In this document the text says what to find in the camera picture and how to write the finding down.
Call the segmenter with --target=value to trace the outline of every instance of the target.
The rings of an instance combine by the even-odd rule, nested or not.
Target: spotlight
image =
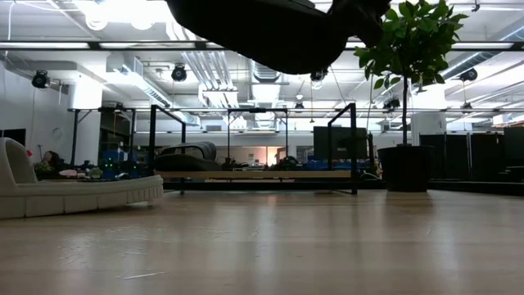
[[[470,102],[465,102],[462,106],[460,106],[461,109],[463,110],[471,110],[473,109],[473,106]],[[462,112],[464,115],[466,114],[469,114],[470,112],[469,111],[463,111]]]
[[[391,100],[384,102],[383,109],[386,110],[386,113],[389,113],[399,107],[400,107],[400,100],[398,98],[392,98]]]
[[[37,89],[48,89],[51,85],[51,79],[47,77],[46,70],[37,70],[31,84]]]
[[[319,90],[322,88],[322,80],[328,75],[328,69],[318,70],[314,73],[311,73],[311,88],[314,90]]]
[[[470,69],[470,70],[463,72],[458,78],[463,82],[474,81],[478,78],[478,73],[477,73],[477,70]]]
[[[176,82],[183,82],[187,78],[186,66],[184,64],[176,64],[174,66],[173,73],[171,73],[171,78]]]

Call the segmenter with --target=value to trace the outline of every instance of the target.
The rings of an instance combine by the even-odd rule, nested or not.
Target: white column
[[[443,134],[446,131],[445,113],[423,112],[411,118],[413,145],[420,145],[420,135]]]
[[[91,109],[102,106],[102,85],[94,81],[82,81],[70,86],[70,107],[74,109]],[[81,112],[79,119],[87,112]],[[78,125],[76,135],[75,164],[90,161],[98,163],[98,146],[100,139],[100,113],[93,111]]]
[[[434,84],[424,86],[424,92],[413,93],[412,107],[416,109],[445,109],[445,86]],[[411,136],[414,146],[420,145],[420,135],[443,134],[447,122],[444,112],[421,112],[411,118]]]
[[[295,145],[287,146],[287,156],[296,158],[296,146]]]

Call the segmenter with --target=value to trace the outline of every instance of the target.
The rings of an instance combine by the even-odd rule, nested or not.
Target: person
[[[291,75],[327,69],[350,36],[382,37],[391,0],[334,0],[327,13],[307,0],[165,0],[194,34]]]
[[[43,155],[43,161],[47,162],[51,168],[54,169],[54,171],[60,172],[62,169],[62,159],[58,155],[58,153],[54,151],[47,151]]]

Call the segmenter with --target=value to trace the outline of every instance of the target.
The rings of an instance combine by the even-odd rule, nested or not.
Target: ceiling
[[[129,0],[126,3],[136,1],[139,0]],[[313,0],[313,2],[317,4],[318,9],[323,11],[326,11],[331,5],[330,0]],[[398,2],[394,0],[392,6],[397,7]],[[524,13],[522,13],[524,2],[522,0],[490,0],[489,2],[480,0],[481,9],[476,12],[472,12],[474,0],[450,0],[448,2],[455,5],[455,11],[470,16],[464,21],[464,28],[459,31],[462,41],[496,41],[503,37],[501,34],[504,34],[508,28],[524,26]],[[89,29],[86,24],[86,12],[79,11],[79,7],[91,5],[91,0],[55,1],[53,3],[52,0],[18,0],[17,4],[12,5],[12,3],[13,1],[0,0],[0,39],[3,40],[8,39],[9,27],[11,27],[11,40],[20,41],[167,41],[172,39],[166,33],[166,22],[169,24],[171,19],[163,1],[147,3],[149,13],[156,16],[157,22],[150,29],[145,30],[135,29],[126,20],[109,22],[102,30]],[[129,10],[123,13],[131,17],[136,12]],[[111,82],[111,77],[106,73],[106,59],[109,54],[109,52],[16,51],[10,52],[9,57],[14,62],[76,62],[100,75],[108,84],[114,86],[111,89],[105,89],[104,99],[120,100],[130,106],[147,105],[149,97],[140,89],[128,84]],[[447,60],[453,65],[472,54],[470,52],[452,52],[447,56]],[[144,65],[144,76],[155,87],[169,95],[169,99],[176,105],[202,107],[197,97],[201,83],[191,68],[187,67],[187,80],[182,83],[175,83],[170,78],[175,64],[187,63],[182,52],[137,51],[126,52],[125,55],[138,58]],[[237,88],[237,100],[243,103],[252,99],[249,61],[235,52],[225,52],[225,60],[233,84]],[[519,66],[518,63],[523,60],[524,52],[505,52],[476,66],[479,78],[475,82],[466,83],[465,96],[464,91],[461,90],[464,86],[462,82],[448,80],[445,85],[446,106],[459,107],[464,104],[464,99],[470,100],[489,93],[497,93],[500,89],[522,82],[524,66]],[[356,102],[357,107],[364,108],[369,106],[370,100],[373,105],[380,108],[383,100],[400,94],[397,88],[393,88],[390,92],[384,89],[371,90],[371,83],[365,81],[364,73],[359,69],[358,59],[353,56],[353,52],[343,52],[329,70],[330,73],[323,81],[323,87],[318,90],[311,88],[308,75],[284,75],[280,81],[282,87],[278,95],[280,105],[293,107],[297,102],[297,94],[301,94],[306,108],[311,106],[311,100],[313,100],[314,108],[343,107],[348,102]],[[520,100],[524,100],[524,88],[516,87],[514,91],[486,100],[476,107],[497,107]]]

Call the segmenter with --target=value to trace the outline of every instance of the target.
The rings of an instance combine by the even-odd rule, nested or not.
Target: cable
[[[46,8],[46,7],[40,7],[40,6],[37,6],[37,5],[31,4],[31,3],[26,3],[26,2],[16,2],[16,1],[14,1],[14,3],[18,3],[18,4],[22,4],[22,5],[26,5],[26,6],[28,6],[28,7],[32,7],[32,8],[36,8],[36,9],[40,9],[40,10],[43,10],[43,11],[58,11],[58,12],[82,11],[81,9],[78,9],[78,8],[75,8],[75,9]]]
[[[29,150],[33,147],[33,132],[34,132],[34,105],[36,103],[36,88],[33,90],[33,110],[31,116],[31,132],[29,132]]]
[[[329,66],[329,68],[331,69],[331,72],[333,73],[333,77],[335,78],[335,82],[337,83],[338,92],[341,94],[342,101],[344,102],[345,107],[347,107],[347,102],[346,102],[346,100],[344,99],[344,94],[342,94],[341,86],[338,84],[337,75],[335,75],[335,71],[333,70],[333,67],[332,67],[332,66]]]
[[[14,1],[13,3],[11,3],[11,5],[9,6],[9,17],[7,18],[7,41],[11,41],[11,16],[12,16],[12,13],[13,13],[13,7],[16,5],[16,1]],[[6,59],[7,59],[7,55],[9,54],[9,50],[6,50]]]

